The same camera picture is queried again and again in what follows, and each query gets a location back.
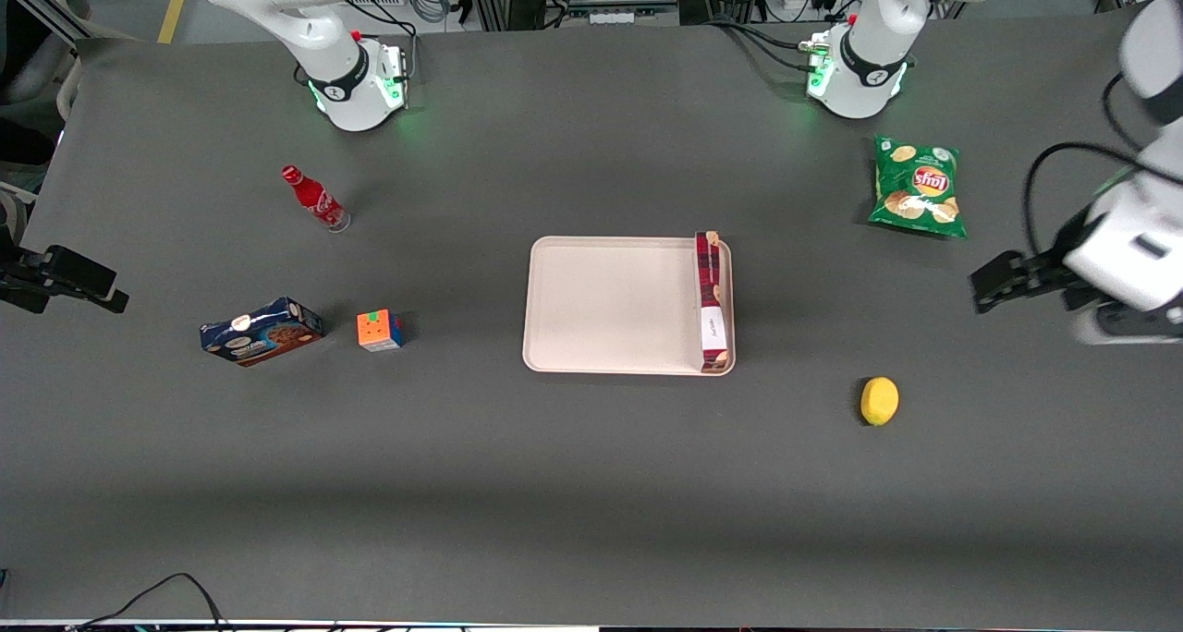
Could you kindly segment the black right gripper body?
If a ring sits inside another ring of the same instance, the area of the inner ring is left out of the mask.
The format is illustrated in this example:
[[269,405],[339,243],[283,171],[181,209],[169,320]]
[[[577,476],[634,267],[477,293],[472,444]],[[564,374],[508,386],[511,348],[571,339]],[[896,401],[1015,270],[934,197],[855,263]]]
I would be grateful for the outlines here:
[[54,290],[54,280],[46,272],[53,258],[53,249],[37,253],[1,243],[1,299],[26,312],[44,312]]

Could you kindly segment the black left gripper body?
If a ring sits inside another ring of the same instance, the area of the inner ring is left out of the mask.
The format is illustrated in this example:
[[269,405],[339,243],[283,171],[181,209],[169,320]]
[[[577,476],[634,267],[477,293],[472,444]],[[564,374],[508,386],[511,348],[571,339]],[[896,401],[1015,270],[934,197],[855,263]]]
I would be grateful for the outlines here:
[[1067,266],[1067,254],[1081,249],[1082,243],[1094,231],[1095,224],[1090,220],[1090,207],[1081,208],[1056,231],[1049,249],[1037,250],[1035,244],[1028,244],[1032,254],[1019,258],[1019,273],[1022,282],[1019,291],[1023,296],[1040,296],[1062,291],[1068,296],[1101,296],[1094,283],[1082,279]]

